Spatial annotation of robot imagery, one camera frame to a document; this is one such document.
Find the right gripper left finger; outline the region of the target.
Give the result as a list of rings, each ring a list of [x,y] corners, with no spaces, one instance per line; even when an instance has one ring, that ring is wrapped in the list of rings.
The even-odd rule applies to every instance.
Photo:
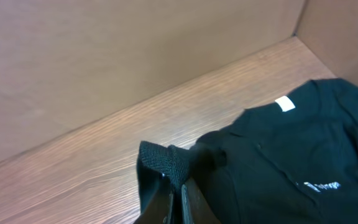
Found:
[[[174,194],[168,179],[157,179],[139,187],[140,215],[134,224],[174,223]]]

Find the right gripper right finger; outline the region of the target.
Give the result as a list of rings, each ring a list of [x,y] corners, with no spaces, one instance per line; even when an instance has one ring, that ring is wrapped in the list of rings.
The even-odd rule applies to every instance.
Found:
[[[184,224],[221,224],[192,178],[181,187],[181,204]]]

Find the black polo shirt Sydrogen logo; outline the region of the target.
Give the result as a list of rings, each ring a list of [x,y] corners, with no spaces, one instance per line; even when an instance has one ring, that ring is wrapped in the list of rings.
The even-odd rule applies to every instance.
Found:
[[[221,223],[358,223],[358,87],[310,80],[189,149],[139,145],[138,186],[194,179]]]

